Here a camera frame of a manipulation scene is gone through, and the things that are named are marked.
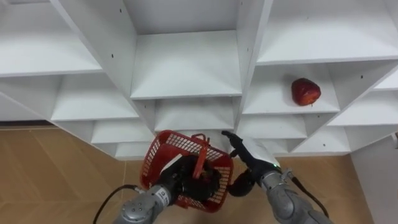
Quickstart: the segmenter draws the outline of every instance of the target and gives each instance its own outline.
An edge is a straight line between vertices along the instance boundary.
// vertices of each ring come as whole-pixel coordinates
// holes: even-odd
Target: shelf
[[[292,99],[292,83],[307,78],[321,89],[312,105],[298,106]],[[256,67],[243,114],[329,113],[340,110],[325,65],[270,65]]]
[[[237,1],[134,0],[125,4],[140,35],[236,28]]]
[[[275,157],[292,156],[290,151],[303,139],[258,139]]]
[[[139,119],[97,121],[91,143],[152,142],[154,135]]]
[[[138,37],[132,99],[240,95],[234,30]]]
[[[143,160],[152,142],[94,144],[99,150],[120,161]]]
[[[374,90],[398,90],[398,70],[375,86]]]
[[[351,150],[355,151],[398,132],[397,125],[345,127]]]
[[[344,128],[325,127],[296,147],[295,156],[335,156],[351,152]]]
[[[156,102],[155,131],[233,128],[231,98],[168,99]]]
[[[306,138],[307,132],[299,115],[244,115],[237,135],[255,139],[298,139]]]
[[[286,0],[272,5],[257,64],[390,58],[398,31],[383,0]]]
[[[398,124],[398,97],[393,91],[370,92],[331,121],[328,126]]]
[[[143,160],[152,142],[119,143],[115,158],[121,161]]]
[[[104,74],[65,75],[53,109],[53,121],[137,118]]]
[[[0,77],[100,71],[101,66],[50,3],[2,9]]]

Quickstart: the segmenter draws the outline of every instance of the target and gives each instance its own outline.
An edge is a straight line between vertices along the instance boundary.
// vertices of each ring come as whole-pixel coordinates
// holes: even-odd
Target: plastic basket
[[[163,167],[175,156],[198,154],[199,159],[193,176],[199,177],[203,163],[207,160],[210,166],[217,169],[221,174],[220,189],[205,202],[180,195],[175,204],[183,208],[192,207],[204,212],[217,212],[223,205],[228,193],[226,187],[232,177],[233,162],[227,153],[210,146],[209,141],[210,139],[206,139],[204,134],[188,137],[175,131],[160,132],[145,156],[141,169],[142,186],[149,189],[159,178]]]

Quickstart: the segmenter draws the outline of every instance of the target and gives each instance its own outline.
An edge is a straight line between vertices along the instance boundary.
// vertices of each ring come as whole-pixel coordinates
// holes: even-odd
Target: robotic hand
[[[332,224],[323,205],[293,176],[291,170],[282,173],[279,163],[267,149],[253,139],[241,139],[237,135],[223,131],[235,150],[231,157],[239,156],[247,165],[233,185],[228,187],[232,196],[247,195],[257,183],[267,194],[275,219],[281,224]],[[325,214],[313,209],[304,198],[289,188],[285,179],[291,178],[301,190],[318,203]]]

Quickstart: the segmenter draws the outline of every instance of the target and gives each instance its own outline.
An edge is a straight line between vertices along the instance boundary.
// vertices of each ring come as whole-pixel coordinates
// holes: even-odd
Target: apple
[[[311,80],[299,78],[292,83],[292,98],[299,106],[313,104],[320,96],[321,88]]]

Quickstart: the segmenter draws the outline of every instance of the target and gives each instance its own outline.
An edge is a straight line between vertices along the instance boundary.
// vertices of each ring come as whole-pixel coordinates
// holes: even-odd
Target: white wall
[[[396,224],[398,220],[398,149],[395,146],[389,136],[351,155],[375,224]]]
[[[0,94],[0,121],[39,120],[37,115],[26,111],[23,107],[5,98]]]

